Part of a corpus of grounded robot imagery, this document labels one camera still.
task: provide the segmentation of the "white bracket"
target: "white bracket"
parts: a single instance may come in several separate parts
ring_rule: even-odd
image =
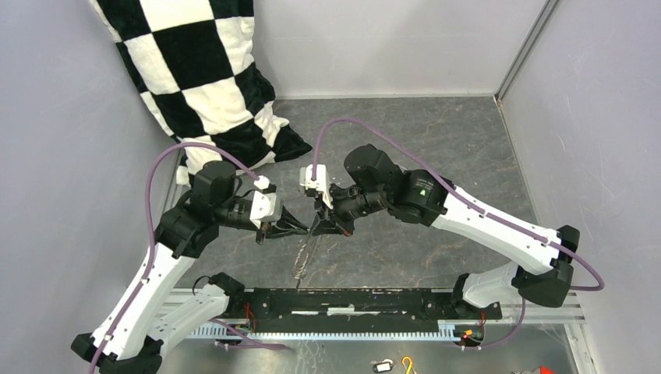
[[[162,340],[161,357],[186,339],[191,331],[200,325],[219,316],[227,310],[229,297],[222,288],[215,284],[207,284],[191,296],[186,302],[167,315],[156,319],[149,336],[154,340]]]
[[[312,180],[312,165],[307,168],[301,168],[299,174],[299,184],[301,192],[305,193],[307,190],[314,190],[321,194],[321,199],[326,206],[333,209],[333,202],[331,200],[331,182],[328,176],[326,165],[318,164],[316,166],[316,180]]]
[[[486,308],[494,302],[511,304],[521,300],[512,278],[516,276],[517,263],[497,267],[479,274],[470,274],[464,283],[464,300],[478,308]]]

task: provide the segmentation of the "red wire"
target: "red wire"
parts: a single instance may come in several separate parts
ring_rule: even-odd
[[[253,332],[255,333],[257,332],[257,317],[255,317],[255,315],[253,314],[253,312],[250,311],[250,309],[248,309],[248,313],[253,318]]]

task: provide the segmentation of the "black square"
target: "black square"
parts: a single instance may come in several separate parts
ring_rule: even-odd
[[[151,32],[140,0],[97,0],[105,18],[123,41]]]
[[[159,30],[153,35],[181,90],[234,75],[213,20]]]
[[[238,17],[240,2],[243,0],[209,0],[215,19]]]
[[[211,140],[248,166],[260,162],[270,152],[262,129],[252,119],[227,132],[212,135]]]
[[[241,17],[254,17],[255,8],[253,0],[239,0],[239,15]]]
[[[194,111],[181,92],[154,95],[156,106],[172,132],[180,138],[205,136],[204,126],[197,112]]]
[[[131,77],[133,84],[136,85],[138,92],[147,92],[147,85],[145,85],[143,77],[140,75],[138,69],[136,69],[136,66],[133,64],[133,60],[129,54],[129,49],[122,42],[117,43],[116,45],[117,49],[119,49],[119,55],[122,56],[122,61],[124,61],[126,71],[129,72],[129,76]]]
[[[269,102],[275,100],[275,89],[273,85],[270,84],[268,79],[264,78],[262,72],[256,67],[255,68],[255,79],[257,84],[260,86],[260,91],[262,91],[262,100]]]
[[[236,86],[241,91],[241,95],[243,95],[246,109],[248,109],[253,116],[257,115],[257,113],[264,108],[265,103],[260,81],[257,79],[258,75],[261,76],[261,74],[257,72],[257,67],[253,62],[246,68],[246,70],[243,70],[234,77]]]
[[[280,128],[275,137],[275,162],[289,161],[310,152],[312,147],[290,126]]]

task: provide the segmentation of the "white square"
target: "white square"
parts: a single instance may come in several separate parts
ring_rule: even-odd
[[[241,90],[234,77],[183,90],[186,103],[202,119],[204,132],[210,135],[227,132],[250,120]]]
[[[205,143],[209,144],[210,146],[216,146],[216,143],[211,140],[211,136],[208,135],[199,136],[197,138],[182,139],[182,143],[190,142]],[[190,174],[196,174],[198,171],[202,170],[204,164],[209,161],[222,160],[221,155],[214,150],[208,150],[207,148],[200,148],[198,146],[188,146],[184,149],[186,150],[186,156],[188,156],[188,160],[186,160],[186,166],[188,167]]]
[[[264,108],[257,112],[255,116],[255,124],[262,129],[262,136],[267,141],[268,146],[273,146],[275,138],[280,132],[280,127],[287,125],[288,120],[279,118],[273,114],[273,102],[264,105]]]
[[[234,75],[246,70],[255,61],[250,52],[253,50],[252,34],[243,33],[242,21],[238,17],[216,19],[216,29],[221,37],[225,53],[229,57]]]
[[[241,17],[241,31],[246,38],[252,40],[255,33],[255,17]]]
[[[172,131],[172,129],[170,129],[170,126],[168,126],[168,123],[165,121],[163,113],[161,113],[161,109],[159,109],[156,105],[156,101],[154,101],[154,96],[151,95],[151,92],[143,92],[140,94],[140,97],[143,98],[143,101],[147,105],[147,109],[149,109],[151,114],[156,118],[156,121],[159,125],[161,125],[163,131],[165,131],[168,136],[173,136],[175,133]]]
[[[140,4],[152,31],[214,18],[209,0],[141,0]]]
[[[125,41],[124,44],[129,49],[133,64],[152,94],[173,94],[179,91],[175,77],[172,76],[161,50],[156,45],[154,35],[134,37]]]

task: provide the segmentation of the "gray floor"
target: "gray floor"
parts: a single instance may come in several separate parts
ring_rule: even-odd
[[[444,177],[478,199],[526,221],[534,221],[521,173],[493,99],[436,97],[279,101],[275,112],[313,144],[327,120],[353,116],[378,128],[419,155]],[[416,165],[385,142],[355,125],[331,128],[320,161],[333,182],[352,181],[344,171],[345,156],[372,143],[398,164]],[[312,155],[260,169],[284,193],[285,206],[302,222],[313,218],[313,200],[298,191],[299,169]],[[356,221],[355,235],[320,239],[302,287],[436,287],[454,285],[457,275],[482,272],[507,262],[503,256],[448,233],[403,224],[385,212]],[[301,237],[266,242],[254,234],[221,229],[177,287],[190,287],[200,275],[224,271],[247,287],[294,287],[292,267]]]
[[[487,326],[487,341],[505,335],[511,326]],[[422,341],[280,341],[289,351],[245,349],[225,352],[208,340],[184,340],[168,355],[160,374],[206,373],[371,373],[372,362],[389,358],[391,373],[404,373],[404,356],[420,374],[533,372],[545,366],[552,372],[576,374],[567,334],[562,325],[524,325],[506,344],[483,351],[461,352],[452,343]]]

